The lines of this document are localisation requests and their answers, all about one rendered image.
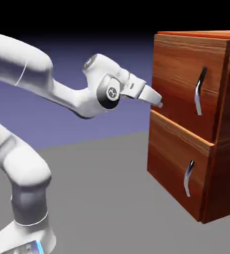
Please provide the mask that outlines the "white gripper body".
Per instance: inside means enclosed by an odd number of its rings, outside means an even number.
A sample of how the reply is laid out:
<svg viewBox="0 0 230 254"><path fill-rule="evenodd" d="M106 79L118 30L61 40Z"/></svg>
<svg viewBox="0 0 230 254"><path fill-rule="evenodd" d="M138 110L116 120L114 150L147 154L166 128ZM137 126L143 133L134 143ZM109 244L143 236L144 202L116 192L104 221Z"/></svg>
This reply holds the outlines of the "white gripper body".
<svg viewBox="0 0 230 254"><path fill-rule="evenodd" d="M143 87L138 99L151 105L162 105L162 96L147 84Z"/></svg>

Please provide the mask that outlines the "large wooden cabinet door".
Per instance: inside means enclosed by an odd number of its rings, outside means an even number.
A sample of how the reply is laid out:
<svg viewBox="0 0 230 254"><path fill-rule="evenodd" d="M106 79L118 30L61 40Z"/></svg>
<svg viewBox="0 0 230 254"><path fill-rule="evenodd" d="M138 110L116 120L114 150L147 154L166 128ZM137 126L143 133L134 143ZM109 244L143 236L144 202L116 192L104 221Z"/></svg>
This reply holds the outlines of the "large wooden cabinet door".
<svg viewBox="0 0 230 254"><path fill-rule="evenodd" d="M152 87L162 95L155 111L204 140L217 136L221 101L230 57L230 40L156 34ZM197 115L195 87L203 67L202 115Z"/></svg>

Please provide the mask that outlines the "small wooden cabinet door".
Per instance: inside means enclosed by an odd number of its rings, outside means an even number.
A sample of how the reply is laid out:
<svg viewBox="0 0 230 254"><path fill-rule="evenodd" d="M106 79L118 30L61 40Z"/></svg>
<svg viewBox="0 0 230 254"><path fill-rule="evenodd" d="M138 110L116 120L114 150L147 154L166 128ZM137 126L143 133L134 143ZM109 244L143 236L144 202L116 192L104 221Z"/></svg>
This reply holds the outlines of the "small wooden cabinet door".
<svg viewBox="0 0 230 254"><path fill-rule="evenodd" d="M201 221L207 174L215 145L163 115L151 111L147 171L197 220ZM190 197L184 189L184 174L195 162L189 179Z"/></svg>

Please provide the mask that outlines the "reddish wooden cabinet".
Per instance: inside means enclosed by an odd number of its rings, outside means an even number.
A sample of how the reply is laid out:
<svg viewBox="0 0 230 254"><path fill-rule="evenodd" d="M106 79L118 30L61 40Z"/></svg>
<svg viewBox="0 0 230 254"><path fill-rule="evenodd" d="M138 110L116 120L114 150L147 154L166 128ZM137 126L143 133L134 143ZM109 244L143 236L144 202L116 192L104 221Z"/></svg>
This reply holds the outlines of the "reddish wooden cabinet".
<svg viewBox="0 0 230 254"><path fill-rule="evenodd" d="M230 31L166 31L157 34L230 40ZM227 69L215 149L207 174L206 195L201 223L230 215L230 57Z"/></svg>

